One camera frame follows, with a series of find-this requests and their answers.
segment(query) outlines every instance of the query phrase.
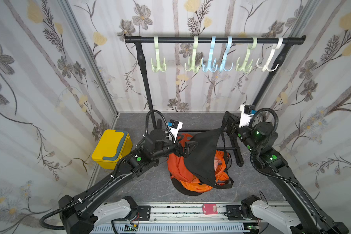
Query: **yellow lid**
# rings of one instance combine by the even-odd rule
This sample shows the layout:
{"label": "yellow lid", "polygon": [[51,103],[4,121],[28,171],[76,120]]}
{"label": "yellow lid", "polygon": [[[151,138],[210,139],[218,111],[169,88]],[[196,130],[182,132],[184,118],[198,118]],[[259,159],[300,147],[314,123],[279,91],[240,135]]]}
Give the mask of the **yellow lid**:
{"label": "yellow lid", "polygon": [[124,135],[127,135],[126,131],[105,130],[92,154],[92,160],[116,161],[125,141]]}

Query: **orange bag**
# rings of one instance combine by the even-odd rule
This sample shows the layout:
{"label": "orange bag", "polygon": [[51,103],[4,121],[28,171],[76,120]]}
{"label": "orange bag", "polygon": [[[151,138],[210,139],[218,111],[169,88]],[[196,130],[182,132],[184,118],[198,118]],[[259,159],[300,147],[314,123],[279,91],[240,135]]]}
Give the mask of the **orange bag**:
{"label": "orange bag", "polygon": [[[182,144],[184,147],[184,143],[189,141],[189,138],[192,138],[190,134],[182,134],[178,136],[177,140]],[[215,177],[216,177],[216,185],[225,185],[229,180],[228,174],[225,172],[226,170],[226,163],[224,159],[224,152],[217,151],[215,154]],[[213,187],[202,183],[195,175],[193,175],[189,170],[187,170],[186,166],[184,165],[184,158],[177,157],[175,154],[170,154],[168,158],[168,170],[171,174],[170,178],[172,179],[174,187],[186,195],[200,195],[203,192],[207,192],[211,190]]]}

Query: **black bag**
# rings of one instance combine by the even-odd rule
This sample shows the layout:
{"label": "black bag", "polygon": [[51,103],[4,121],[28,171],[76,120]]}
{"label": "black bag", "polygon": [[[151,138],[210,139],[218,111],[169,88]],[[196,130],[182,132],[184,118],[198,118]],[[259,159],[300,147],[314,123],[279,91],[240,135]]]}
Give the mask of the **black bag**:
{"label": "black bag", "polygon": [[229,176],[229,180],[225,182],[225,185],[217,184],[214,169],[214,156],[220,136],[222,136],[222,141],[224,144],[226,174],[228,173],[228,168],[231,166],[231,157],[229,157],[225,150],[225,138],[223,133],[230,115],[231,114],[228,111],[225,112],[220,128],[195,134],[190,141],[195,141],[198,143],[198,145],[190,153],[190,155],[184,159],[184,165],[186,166],[187,170],[194,174],[202,183],[218,189],[231,188],[234,183]]}

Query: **yellow container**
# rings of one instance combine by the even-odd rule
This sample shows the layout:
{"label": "yellow container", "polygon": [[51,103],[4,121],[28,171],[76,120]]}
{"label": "yellow container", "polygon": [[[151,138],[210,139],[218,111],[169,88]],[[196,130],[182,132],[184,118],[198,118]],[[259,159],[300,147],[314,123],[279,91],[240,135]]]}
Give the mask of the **yellow container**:
{"label": "yellow container", "polygon": [[92,153],[92,160],[104,169],[113,170],[122,157],[131,152],[132,142],[127,131],[105,130]]}

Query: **red tag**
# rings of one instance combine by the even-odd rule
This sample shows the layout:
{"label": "red tag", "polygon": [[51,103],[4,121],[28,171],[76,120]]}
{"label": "red tag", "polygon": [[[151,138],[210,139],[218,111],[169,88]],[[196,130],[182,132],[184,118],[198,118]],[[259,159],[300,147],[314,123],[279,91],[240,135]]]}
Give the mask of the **red tag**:
{"label": "red tag", "polygon": [[203,213],[212,215],[212,214],[217,214],[217,206],[216,204],[204,204],[203,205]]}

